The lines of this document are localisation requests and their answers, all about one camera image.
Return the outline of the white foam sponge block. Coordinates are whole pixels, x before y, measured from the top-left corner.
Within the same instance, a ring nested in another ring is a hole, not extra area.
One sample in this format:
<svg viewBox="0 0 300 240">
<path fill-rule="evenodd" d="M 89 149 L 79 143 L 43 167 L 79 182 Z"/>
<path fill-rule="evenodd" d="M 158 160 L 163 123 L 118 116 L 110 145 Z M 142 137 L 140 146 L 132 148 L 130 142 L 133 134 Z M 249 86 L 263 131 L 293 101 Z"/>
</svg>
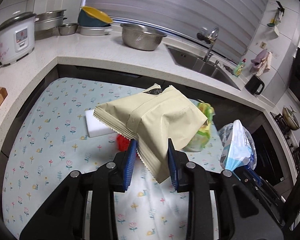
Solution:
<svg viewBox="0 0 300 240">
<path fill-rule="evenodd" d="M 113 134 L 114 130 L 106 126 L 103 122 L 94 117 L 94 110 L 85 111 L 85 120 L 90 138 L 99 137 L 103 135 Z"/>
</svg>

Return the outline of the black gas stove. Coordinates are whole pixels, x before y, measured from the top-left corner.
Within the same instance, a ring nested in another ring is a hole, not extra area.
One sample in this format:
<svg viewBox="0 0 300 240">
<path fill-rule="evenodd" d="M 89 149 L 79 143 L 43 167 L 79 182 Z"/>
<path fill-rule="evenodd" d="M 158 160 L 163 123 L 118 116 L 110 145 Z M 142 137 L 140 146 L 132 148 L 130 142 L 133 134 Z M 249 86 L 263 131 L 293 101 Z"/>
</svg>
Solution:
<svg viewBox="0 0 300 240">
<path fill-rule="evenodd" d="M 292 154 L 296 168 L 299 168 L 300 167 L 300 141 L 298 143 L 293 142 L 292 130 L 288 127 L 282 114 L 275 114 L 272 112 L 270 114 L 274 118 L 277 125 L 279 126 L 279 129 L 282 132 L 286 140 L 286 143 L 289 146 L 289 150 Z"/>
</svg>

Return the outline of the floral light blue tablecloth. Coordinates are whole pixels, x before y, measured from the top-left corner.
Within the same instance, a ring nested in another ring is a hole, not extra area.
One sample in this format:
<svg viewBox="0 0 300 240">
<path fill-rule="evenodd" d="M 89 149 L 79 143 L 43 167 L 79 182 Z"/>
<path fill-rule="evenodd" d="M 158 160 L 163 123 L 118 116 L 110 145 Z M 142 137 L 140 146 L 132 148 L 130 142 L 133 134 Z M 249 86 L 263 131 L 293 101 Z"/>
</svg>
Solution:
<svg viewBox="0 0 300 240">
<path fill-rule="evenodd" d="M 116 134 L 89 136 L 86 111 L 139 92 L 69 77 L 48 85 L 22 124 L 6 165 L 3 220 L 15 237 L 70 171 L 94 171 L 117 153 Z M 140 159 L 130 187 L 114 200 L 119 239 L 185 239 L 189 195 L 176 193 L 170 180 L 157 183 Z"/>
</svg>

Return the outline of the green dish soap bottle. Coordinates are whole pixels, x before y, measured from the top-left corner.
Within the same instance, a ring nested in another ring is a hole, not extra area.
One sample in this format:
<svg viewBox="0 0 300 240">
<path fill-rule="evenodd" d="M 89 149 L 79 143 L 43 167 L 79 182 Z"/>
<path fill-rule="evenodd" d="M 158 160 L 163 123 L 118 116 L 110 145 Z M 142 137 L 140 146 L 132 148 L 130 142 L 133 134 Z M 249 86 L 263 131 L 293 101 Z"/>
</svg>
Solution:
<svg viewBox="0 0 300 240">
<path fill-rule="evenodd" d="M 235 77 L 239 77 L 243 68 L 245 67 L 245 62 L 246 62 L 246 59 L 243 59 L 242 61 L 240 61 L 238 63 L 238 65 L 234 68 L 233 70 L 233 74 Z"/>
</svg>

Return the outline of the small steel bowl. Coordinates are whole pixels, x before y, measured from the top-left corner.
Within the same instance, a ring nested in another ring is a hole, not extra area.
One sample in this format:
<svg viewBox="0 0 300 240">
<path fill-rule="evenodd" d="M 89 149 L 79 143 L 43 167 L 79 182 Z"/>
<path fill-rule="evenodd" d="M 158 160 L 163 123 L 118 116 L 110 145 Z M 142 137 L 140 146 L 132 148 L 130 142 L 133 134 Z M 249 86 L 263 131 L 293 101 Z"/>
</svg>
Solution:
<svg viewBox="0 0 300 240">
<path fill-rule="evenodd" d="M 58 32 L 59 35 L 61 36 L 68 36 L 68 35 L 75 34 L 77 29 L 78 29 L 77 23 L 66 23 L 58 27 Z"/>
</svg>

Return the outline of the red plastic bag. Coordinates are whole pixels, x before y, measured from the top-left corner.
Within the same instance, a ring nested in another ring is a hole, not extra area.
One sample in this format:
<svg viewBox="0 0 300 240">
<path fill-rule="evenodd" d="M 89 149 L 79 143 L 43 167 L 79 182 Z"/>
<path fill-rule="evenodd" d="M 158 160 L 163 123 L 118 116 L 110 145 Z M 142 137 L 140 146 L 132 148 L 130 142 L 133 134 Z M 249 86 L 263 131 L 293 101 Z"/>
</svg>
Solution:
<svg viewBox="0 0 300 240">
<path fill-rule="evenodd" d="M 116 137 L 117 149 L 119 152 L 124 152 L 128 149 L 130 140 L 125 138 L 124 136 L 118 134 Z"/>
</svg>

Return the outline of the purple hanging cloth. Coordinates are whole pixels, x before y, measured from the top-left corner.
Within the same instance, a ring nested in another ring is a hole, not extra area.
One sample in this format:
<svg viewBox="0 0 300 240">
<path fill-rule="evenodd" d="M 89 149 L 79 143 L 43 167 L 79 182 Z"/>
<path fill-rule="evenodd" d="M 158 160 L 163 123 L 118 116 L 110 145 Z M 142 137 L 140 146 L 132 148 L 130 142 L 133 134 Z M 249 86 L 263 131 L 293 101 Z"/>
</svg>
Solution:
<svg viewBox="0 0 300 240">
<path fill-rule="evenodd" d="M 254 59 L 251 60 L 254 68 L 258 68 L 261 64 L 261 61 L 267 57 L 268 51 L 266 49 L 262 50 Z"/>
</svg>

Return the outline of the beige paper snack bag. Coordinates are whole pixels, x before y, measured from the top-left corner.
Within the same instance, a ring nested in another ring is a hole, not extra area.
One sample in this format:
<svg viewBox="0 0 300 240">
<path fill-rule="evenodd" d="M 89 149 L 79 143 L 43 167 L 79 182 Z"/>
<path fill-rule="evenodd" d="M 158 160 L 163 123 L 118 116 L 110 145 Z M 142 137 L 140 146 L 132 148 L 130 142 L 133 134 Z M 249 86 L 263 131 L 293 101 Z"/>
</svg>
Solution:
<svg viewBox="0 0 300 240">
<path fill-rule="evenodd" d="M 181 150 L 207 122 L 206 115 L 179 90 L 158 84 L 96 106 L 94 117 L 138 142 L 138 155 L 158 183 L 170 175 L 168 141 Z"/>
</svg>

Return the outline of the black electric kettle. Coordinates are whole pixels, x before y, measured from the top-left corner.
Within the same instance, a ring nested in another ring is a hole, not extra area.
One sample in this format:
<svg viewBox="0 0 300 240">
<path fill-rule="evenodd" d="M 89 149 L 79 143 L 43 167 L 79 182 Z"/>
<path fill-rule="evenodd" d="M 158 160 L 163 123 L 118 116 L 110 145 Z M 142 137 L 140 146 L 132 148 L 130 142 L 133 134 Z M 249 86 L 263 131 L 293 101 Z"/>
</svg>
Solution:
<svg viewBox="0 0 300 240">
<path fill-rule="evenodd" d="M 253 75 L 244 87 L 250 94 L 260 95 L 265 88 L 265 84 L 258 76 Z"/>
</svg>

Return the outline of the chrome kitchen faucet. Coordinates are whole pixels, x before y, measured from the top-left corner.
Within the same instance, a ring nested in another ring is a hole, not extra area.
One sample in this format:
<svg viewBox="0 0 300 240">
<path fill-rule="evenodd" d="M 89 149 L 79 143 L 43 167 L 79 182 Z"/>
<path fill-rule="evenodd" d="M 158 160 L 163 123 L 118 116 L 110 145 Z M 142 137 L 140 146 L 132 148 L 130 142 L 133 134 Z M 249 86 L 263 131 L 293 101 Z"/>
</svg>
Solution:
<svg viewBox="0 0 300 240">
<path fill-rule="evenodd" d="M 219 27 L 214 27 L 210 31 L 202 27 L 197 33 L 197 39 L 209 45 L 208 51 L 203 58 L 203 62 L 205 63 L 207 63 L 210 57 L 212 56 L 211 50 L 213 49 L 213 46 L 217 41 L 218 34 L 219 34 Z"/>
</svg>

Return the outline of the pink hanging cloth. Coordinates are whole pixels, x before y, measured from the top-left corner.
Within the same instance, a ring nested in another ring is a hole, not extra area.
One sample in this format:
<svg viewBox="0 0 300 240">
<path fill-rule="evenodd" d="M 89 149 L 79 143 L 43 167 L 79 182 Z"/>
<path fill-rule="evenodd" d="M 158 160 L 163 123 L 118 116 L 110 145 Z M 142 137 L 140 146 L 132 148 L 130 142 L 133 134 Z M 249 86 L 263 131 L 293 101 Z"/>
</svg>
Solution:
<svg viewBox="0 0 300 240">
<path fill-rule="evenodd" d="M 270 71 L 272 57 L 272 52 L 267 52 L 267 55 L 261 60 L 259 66 L 257 67 L 257 72 L 255 74 L 256 76 L 260 77 L 263 73 Z"/>
</svg>

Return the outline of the steel colander bowl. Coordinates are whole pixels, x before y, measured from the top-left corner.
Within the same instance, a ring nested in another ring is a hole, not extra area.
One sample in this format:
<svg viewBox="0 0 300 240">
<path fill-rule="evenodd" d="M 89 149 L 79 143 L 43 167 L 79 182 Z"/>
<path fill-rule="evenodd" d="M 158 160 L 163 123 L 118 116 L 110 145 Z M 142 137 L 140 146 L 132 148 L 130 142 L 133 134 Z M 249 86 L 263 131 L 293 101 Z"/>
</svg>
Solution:
<svg viewBox="0 0 300 240">
<path fill-rule="evenodd" d="M 133 24 L 121 23 L 123 43 L 137 50 L 154 51 L 167 35 L 155 28 Z"/>
</svg>

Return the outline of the grey zebra window blind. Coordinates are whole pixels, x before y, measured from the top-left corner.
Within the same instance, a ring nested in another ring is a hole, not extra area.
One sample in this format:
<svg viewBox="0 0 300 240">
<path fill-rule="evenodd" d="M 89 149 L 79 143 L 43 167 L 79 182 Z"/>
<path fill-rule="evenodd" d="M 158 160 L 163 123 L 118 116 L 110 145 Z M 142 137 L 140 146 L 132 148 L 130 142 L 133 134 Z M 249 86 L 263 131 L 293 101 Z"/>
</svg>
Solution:
<svg viewBox="0 0 300 240">
<path fill-rule="evenodd" d="M 139 22 L 197 42 L 202 28 L 219 28 L 213 51 L 238 62 L 268 0 L 83 0 L 115 19 Z"/>
</svg>

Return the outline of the yellow wall socket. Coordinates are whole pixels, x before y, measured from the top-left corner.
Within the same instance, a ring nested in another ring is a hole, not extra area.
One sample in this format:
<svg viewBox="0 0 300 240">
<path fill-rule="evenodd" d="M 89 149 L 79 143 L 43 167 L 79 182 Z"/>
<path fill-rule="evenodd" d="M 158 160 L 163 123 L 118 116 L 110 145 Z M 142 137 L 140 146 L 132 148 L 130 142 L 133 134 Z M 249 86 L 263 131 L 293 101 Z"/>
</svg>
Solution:
<svg viewBox="0 0 300 240">
<path fill-rule="evenodd" d="M 260 48 L 262 48 L 262 49 L 264 49 L 265 47 L 266 47 L 266 43 L 265 42 L 261 42 L 261 44 L 260 44 Z"/>
</svg>

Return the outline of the yellow green plastic bag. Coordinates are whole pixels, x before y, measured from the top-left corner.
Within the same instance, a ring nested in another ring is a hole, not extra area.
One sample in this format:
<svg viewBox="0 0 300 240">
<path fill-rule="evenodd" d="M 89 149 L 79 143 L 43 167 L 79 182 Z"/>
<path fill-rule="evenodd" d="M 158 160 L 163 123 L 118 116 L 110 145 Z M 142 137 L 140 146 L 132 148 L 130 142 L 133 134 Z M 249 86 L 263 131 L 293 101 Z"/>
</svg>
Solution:
<svg viewBox="0 0 300 240">
<path fill-rule="evenodd" d="M 205 148 L 211 138 L 211 125 L 213 116 L 215 115 L 214 108 L 202 100 L 197 103 L 199 110 L 207 117 L 207 121 L 200 127 L 190 142 L 184 147 L 186 152 L 200 152 Z"/>
</svg>

